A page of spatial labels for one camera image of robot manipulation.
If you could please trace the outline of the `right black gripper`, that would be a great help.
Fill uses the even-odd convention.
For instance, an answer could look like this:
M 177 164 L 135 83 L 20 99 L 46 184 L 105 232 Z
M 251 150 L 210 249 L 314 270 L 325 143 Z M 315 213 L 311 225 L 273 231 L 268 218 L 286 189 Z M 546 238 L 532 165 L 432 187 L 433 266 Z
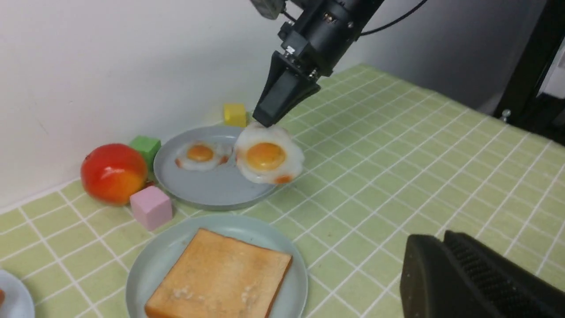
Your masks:
M 298 66 L 309 74 L 329 77 L 333 68 L 376 12 L 374 0 L 293 0 L 302 14 L 282 26 L 283 49 L 292 48 Z M 253 111 L 264 127 L 278 123 L 299 103 L 319 92 L 316 81 L 295 74 L 280 52 L 273 52 L 267 81 Z

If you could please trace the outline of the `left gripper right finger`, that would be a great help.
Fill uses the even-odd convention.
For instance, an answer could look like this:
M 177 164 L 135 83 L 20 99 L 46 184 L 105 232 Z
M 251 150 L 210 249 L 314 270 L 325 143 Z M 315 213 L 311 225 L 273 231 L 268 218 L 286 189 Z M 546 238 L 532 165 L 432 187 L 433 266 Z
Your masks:
M 562 318 L 564 292 L 465 233 L 444 244 L 478 291 L 505 318 Z

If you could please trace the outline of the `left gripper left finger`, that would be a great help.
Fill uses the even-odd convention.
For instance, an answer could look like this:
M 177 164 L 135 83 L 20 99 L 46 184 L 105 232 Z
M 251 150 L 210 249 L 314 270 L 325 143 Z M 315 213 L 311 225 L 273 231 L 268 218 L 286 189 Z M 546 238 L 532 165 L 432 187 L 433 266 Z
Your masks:
M 407 238 L 400 294 L 406 318 L 502 318 L 464 277 L 446 246 L 431 235 Z

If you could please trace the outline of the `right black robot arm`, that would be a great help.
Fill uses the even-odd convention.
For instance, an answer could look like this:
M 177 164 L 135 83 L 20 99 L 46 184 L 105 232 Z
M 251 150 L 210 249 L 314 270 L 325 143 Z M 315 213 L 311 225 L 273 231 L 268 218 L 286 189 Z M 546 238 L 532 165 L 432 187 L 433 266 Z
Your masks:
M 281 26 L 281 51 L 270 71 L 253 118 L 265 127 L 278 123 L 299 103 L 320 91 L 345 52 L 383 4 L 381 0 L 296 0 L 302 13 Z

